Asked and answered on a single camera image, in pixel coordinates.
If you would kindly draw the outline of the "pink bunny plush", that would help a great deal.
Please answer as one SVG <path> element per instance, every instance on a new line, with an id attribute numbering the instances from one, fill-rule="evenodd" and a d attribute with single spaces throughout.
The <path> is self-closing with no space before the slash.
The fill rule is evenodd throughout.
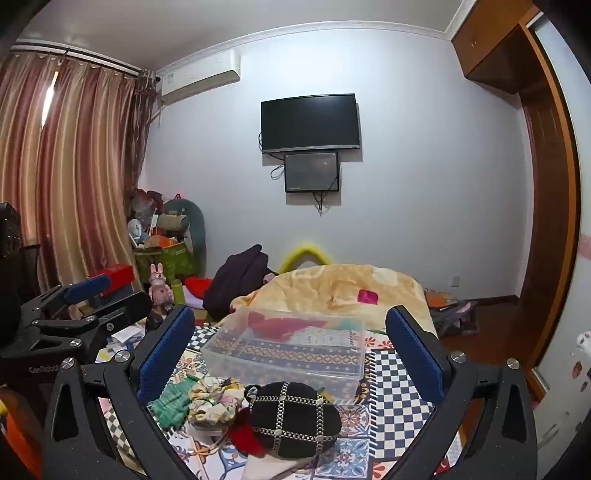
<path id="1" fill-rule="evenodd" d="M 150 265 L 149 283 L 148 293 L 155 307 L 173 303 L 172 290 L 166 283 L 161 263 Z"/>

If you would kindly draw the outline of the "pink striped curtain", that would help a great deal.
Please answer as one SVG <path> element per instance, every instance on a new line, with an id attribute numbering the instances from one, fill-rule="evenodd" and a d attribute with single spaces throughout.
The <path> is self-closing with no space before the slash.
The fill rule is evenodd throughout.
<path id="1" fill-rule="evenodd" d="M 42 289 L 133 261 L 127 196 L 141 170 L 138 78 L 69 56 L 1 62 L 1 198 L 40 247 Z"/>

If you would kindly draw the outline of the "green knitted glove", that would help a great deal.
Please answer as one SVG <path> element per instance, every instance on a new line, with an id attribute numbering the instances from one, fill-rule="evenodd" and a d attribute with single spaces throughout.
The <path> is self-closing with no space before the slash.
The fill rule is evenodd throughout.
<path id="1" fill-rule="evenodd" d="M 189 391 L 197 381 L 197 376 L 187 375 L 178 383 L 169 383 L 156 400 L 148 403 L 148 410 L 161 429 L 178 429 L 183 425 L 191 403 Z"/>

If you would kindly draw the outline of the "floral fabric scrunchie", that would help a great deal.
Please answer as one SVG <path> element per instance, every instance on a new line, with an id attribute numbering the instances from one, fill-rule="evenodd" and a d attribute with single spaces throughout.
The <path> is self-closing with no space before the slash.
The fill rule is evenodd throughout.
<path id="1" fill-rule="evenodd" d="M 188 421 L 193 426 L 226 426 L 242 409 L 245 386 L 235 378 L 205 375 L 190 388 L 188 399 Z"/>

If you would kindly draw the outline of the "red felt cloth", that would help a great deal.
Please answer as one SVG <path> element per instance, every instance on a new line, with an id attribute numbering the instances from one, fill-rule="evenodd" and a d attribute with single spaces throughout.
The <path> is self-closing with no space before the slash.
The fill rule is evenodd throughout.
<path id="1" fill-rule="evenodd" d="M 266 446 L 259 441 L 252 429 L 250 411 L 243 408 L 236 414 L 228 428 L 228 438 L 236 450 L 244 455 L 263 457 L 267 453 Z"/>

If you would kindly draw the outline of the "yellow fuzzy hoop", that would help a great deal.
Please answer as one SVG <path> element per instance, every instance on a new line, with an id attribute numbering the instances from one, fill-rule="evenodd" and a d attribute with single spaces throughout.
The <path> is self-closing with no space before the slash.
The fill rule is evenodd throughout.
<path id="1" fill-rule="evenodd" d="M 329 265 L 332 260 L 328 254 L 325 253 L 318 245 L 312 243 L 304 243 L 294 247 L 290 253 L 287 254 L 286 258 L 280 264 L 280 274 L 293 271 L 304 261 L 314 261 L 317 265 Z"/>

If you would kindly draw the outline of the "dark purple jacket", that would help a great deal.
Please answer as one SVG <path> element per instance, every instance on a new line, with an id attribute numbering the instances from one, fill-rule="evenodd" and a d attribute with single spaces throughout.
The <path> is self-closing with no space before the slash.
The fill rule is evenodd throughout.
<path id="1" fill-rule="evenodd" d="M 205 290 L 204 310 L 213 320 L 221 321 L 229 314 L 233 299 L 256 291 L 273 275 L 269 256 L 259 244 L 229 256 Z"/>

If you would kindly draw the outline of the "brown wooden door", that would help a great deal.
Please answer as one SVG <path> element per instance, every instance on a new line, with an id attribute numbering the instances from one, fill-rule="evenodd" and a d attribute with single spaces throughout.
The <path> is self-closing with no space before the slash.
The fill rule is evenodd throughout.
<path id="1" fill-rule="evenodd" d="M 541 42 L 520 26 L 541 79 L 521 92 L 533 167 L 533 228 L 522 291 L 531 350 L 525 367 L 539 364 L 562 313 L 574 268 L 580 219 L 579 167 L 570 116 Z"/>

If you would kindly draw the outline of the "yellow fleece blanket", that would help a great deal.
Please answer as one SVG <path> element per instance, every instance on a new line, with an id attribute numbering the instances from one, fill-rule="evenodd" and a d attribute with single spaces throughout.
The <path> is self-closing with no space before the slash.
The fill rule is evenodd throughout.
<path id="1" fill-rule="evenodd" d="M 369 330 L 386 329 L 386 315 L 404 306 L 422 326 L 436 332 L 422 285 L 413 277 L 372 265 L 329 264 L 277 275 L 270 282 L 231 301 L 263 310 L 361 319 Z"/>

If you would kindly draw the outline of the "wall-mounted black television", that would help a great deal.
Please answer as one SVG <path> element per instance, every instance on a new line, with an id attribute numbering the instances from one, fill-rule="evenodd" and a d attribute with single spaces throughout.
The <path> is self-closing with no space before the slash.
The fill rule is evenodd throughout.
<path id="1" fill-rule="evenodd" d="M 359 149 L 362 145 L 356 95 L 290 97 L 260 103 L 264 153 Z"/>

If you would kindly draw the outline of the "clear plastic storage box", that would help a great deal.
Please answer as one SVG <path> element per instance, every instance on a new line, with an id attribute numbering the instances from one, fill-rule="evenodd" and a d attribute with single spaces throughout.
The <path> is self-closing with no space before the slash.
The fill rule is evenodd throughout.
<path id="1" fill-rule="evenodd" d="M 207 371 L 243 385 L 298 382 L 353 404 L 365 375 L 366 325 L 355 317 L 242 307 L 200 348 Z"/>

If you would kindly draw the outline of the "patterned patchwork tablecloth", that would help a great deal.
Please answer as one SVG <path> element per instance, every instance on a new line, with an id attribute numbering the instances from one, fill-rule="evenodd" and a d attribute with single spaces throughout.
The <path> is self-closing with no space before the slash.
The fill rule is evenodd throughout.
<path id="1" fill-rule="evenodd" d="M 390 340 L 366 335 L 353 398 L 287 380 L 245 387 L 208 374 L 214 327 L 198 327 L 147 409 L 197 479 L 383 479 L 434 412 Z"/>

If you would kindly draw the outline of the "black chain-pattern pouch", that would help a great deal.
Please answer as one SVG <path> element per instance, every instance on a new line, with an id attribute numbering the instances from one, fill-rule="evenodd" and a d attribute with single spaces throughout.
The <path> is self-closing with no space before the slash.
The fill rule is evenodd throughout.
<path id="1" fill-rule="evenodd" d="M 315 457 L 335 445 L 339 411 L 325 395 L 297 382 L 245 387 L 252 429 L 270 454 L 283 459 Z"/>

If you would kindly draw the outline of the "small black wall monitor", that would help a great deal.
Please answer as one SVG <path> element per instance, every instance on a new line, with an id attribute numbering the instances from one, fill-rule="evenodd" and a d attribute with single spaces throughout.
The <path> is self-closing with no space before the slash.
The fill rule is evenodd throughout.
<path id="1" fill-rule="evenodd" d="M 337 152 L 287 154 L 283 164 L 287 193 L 338 192 L 341 163 Z"/>

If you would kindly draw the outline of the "white air conditioner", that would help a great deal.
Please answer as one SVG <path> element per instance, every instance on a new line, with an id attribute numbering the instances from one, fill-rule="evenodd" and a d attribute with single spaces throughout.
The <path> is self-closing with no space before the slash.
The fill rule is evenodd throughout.
<path id="1" fill-rule="evenodd" d="M 215 53 L 163 70 L 161 101 L 171 105 L 191 96 L 240 80 L 240 56 L 235 50 Z"/>

